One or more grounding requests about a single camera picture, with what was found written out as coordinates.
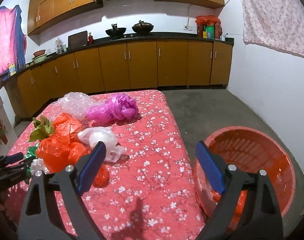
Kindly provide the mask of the dark green plastic bag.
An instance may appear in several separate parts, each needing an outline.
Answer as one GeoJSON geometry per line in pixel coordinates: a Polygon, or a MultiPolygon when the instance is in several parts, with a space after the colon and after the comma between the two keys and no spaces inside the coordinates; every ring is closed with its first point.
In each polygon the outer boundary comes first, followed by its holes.
{"type": "MultiPolygon", "coordinates": [[[[38,149],[39,146],[39,142],[37,142],[34,146],[29,146],[27,148],[27,153],[24,155],[24,160],[25,159],[29,159],[32,158],[33,159],[37,159],[38,157],[36,156],[36,150],[38,149]]],[[[29,184],[30,183],[30,178],[31,178],[31,164],[32,161],[27,165],[27,178],[24,180],[25,184],[29,184]]]]}

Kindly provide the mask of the small white plastic bag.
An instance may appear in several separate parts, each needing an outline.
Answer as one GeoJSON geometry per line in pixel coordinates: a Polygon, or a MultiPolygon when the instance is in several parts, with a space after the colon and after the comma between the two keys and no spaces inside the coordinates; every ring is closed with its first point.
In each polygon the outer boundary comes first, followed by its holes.
{"type": "Polygon", "coordinates": [[[40,158],[33,159],[30,165],[32,175],[34,175],[38,170],[42,170],[45,174],[49,174],[49,170],[45,166],[44,160],[40,158]]]}

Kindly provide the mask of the olive green paw bag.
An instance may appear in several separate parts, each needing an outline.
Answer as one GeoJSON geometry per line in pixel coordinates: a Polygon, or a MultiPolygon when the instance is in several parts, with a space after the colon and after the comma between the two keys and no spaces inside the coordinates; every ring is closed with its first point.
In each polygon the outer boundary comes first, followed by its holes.
{"type": "Polygon", "coordinates": [[[55,132],[53,122],[46,116],[40,115],[38,118],[33,118],[34,130],[30,133],[29,142],[39,141],[48,138],[55,132]]]}

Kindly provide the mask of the large orange plastic bag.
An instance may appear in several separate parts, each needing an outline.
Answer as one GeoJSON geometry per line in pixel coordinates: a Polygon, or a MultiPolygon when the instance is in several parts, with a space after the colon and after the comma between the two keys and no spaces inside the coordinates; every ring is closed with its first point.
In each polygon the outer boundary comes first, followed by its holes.
{"type": "Polygon", "coordinates": [[[90,154],[92,146],[85,146],[77,137],[83,130],[79,120],[62,113],[52,123],[54,133],[42,139],[36,156],[43,159],[50,173],[62,171],[68,165],[75,165],[84,155],[90,154]]]}

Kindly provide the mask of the flower decorated panel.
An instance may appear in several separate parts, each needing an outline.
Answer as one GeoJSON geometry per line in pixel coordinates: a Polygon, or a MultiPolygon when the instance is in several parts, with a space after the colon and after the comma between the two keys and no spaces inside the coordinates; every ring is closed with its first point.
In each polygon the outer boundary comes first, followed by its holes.
{"type": "Polygon", "coordinates": [[[7,155],[17,139],[18,137],[9,122],[0,97],[0,156],[7,155]]]}

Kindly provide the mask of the red plastic basket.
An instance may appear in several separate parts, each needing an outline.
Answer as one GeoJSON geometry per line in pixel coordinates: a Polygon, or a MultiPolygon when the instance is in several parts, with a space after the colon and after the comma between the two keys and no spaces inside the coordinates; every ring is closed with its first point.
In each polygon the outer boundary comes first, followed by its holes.
{"type": "MultiPolygon", "coordinates": [[[[225,163],[234,164],[244,172],[265,170],[274,187],[282,218],[286,215],[294,198],[295,172],[288,154],[273,138],[253,128],[229,126],[213,132],[205,144],[225,163]]],[[[207,220],[217,204],[212,199],[212,187],[197,159],[193,177],[197,202],[207,220]]]]}

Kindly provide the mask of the yellow sponge pack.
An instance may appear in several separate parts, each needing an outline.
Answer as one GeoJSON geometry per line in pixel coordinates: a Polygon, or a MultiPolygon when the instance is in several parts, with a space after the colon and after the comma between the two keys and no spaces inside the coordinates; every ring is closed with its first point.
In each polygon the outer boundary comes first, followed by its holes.
{"type": "Polygon", "coordinates": [[[16,74],[16,66],[15,66],[15,63],[10,63],[8,65],[8,72],[9,72],[9,75],[10,76],[13,76],[16,74]]]}

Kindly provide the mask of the red floral tablecloth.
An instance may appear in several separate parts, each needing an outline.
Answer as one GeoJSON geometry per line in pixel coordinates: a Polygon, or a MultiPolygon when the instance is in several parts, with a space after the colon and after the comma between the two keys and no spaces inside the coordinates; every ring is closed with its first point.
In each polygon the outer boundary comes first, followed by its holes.
{"type": "Polygon", "coordinates": [[[111,126],[125,153],[107,164],[109,184],[92,187],[82,200],[107,239],[195,239],[205,223],[166,97],[158,90],[128,95],[138,119],[111,126]]]}

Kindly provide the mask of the pink blue window curtain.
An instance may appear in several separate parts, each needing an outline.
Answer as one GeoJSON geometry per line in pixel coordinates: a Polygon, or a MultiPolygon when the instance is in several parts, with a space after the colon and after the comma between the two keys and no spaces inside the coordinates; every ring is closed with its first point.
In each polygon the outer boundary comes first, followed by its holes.
{"type": "Polygon", "coordinates": [[[21,8],[0,7],[0,76],[7,74],[8,65],[15,63],[16,72],[25,67],[26,35],[21,28],[21,8]]]}

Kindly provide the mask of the magenta plastic bag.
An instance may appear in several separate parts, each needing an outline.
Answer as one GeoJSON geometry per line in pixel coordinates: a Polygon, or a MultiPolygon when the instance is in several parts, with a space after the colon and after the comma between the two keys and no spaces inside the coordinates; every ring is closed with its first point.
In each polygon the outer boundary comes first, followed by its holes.
{"type": "Polygon", "coordinates": [[[114,94],[105,103],[90,107],[86,118],[101,124],[112,121],[131,121],[138,116],[139,110],[134,98],[126,94],[114,94]]]}

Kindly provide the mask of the red bottle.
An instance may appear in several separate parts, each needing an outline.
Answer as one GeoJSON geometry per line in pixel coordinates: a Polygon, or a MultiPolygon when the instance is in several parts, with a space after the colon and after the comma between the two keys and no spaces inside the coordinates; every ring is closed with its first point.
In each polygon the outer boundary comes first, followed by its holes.
{"type": "Polygon", "coordinates": [[[92,36],[92,33],[89,33],[88,44],[92,44],[92,43],[93,43],[93,36],[92,36]]]}

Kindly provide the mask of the black wok left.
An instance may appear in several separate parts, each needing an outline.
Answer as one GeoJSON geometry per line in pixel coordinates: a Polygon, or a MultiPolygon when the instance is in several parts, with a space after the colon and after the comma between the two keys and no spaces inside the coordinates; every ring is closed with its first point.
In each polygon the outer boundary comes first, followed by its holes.
{"type": "Polygon", "coordinates": [[[106,34],[111,38],[121,38],[123,37],[124,33],[126,32],[126,28],[124,27],[117,27],[117,24],[111,24],[112,28],[105,30],[106,34]]]}

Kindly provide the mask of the black countertop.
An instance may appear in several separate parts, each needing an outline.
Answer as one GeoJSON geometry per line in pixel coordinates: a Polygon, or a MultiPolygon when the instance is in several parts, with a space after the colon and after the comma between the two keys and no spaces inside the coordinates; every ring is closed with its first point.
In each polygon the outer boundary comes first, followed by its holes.
{"type": "Polygon", "coordinates": [[[71,53],[75,53],[77,51],[91,49],[91,48],[98,48],[101,46],[106,46],[110,44],[116,43],[124,43],[124,42],[136,42],[136,41],[149,41],[149,40],[192,40],[192,41],[202,41],[202,42],[221,42],[224,44],[229,44],[234,46],[234,38],[226,37],[225,41],[217,40],[217,39],[207,39],[198,36],[197,34],[189,34],[189,33],[176,33],[176,32],[151,32],[148,35],[138,35],[138,34],[126,34],[119,38],[110,38],[110,37],[103,37],[94,40],[93,44],[77,47],[75,49],[67,48],[67,51],[61,54],[58,53],[51,53],[50,56],[47,56],[44,61],[39,63],[33,63],[29,67],[25,66],[22,70],[17,71],[16,74],[21,74],[28,69],[32,69],[34,67],[38,67],[44,63],[51,62],[61,56],[66,56],[71,53]]]}

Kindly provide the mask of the green canister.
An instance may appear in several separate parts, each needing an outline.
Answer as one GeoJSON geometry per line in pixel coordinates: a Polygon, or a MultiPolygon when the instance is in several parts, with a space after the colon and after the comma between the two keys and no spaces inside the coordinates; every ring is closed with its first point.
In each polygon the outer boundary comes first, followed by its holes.
{"type": "Polygon", "coordinates": [[[206,32],[207,32],[208,39],[215,39],[214,25],[207,25],[206,32]]]}

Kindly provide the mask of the pink floral hanging cloth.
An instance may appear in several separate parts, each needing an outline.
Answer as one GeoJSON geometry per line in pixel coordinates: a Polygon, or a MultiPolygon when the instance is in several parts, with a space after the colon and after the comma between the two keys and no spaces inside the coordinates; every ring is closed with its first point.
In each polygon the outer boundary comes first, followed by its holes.
{"type": "Polygon", "coordinates": [[[243,41],[304,58],[300,0],[241,0],[243,41]]]}

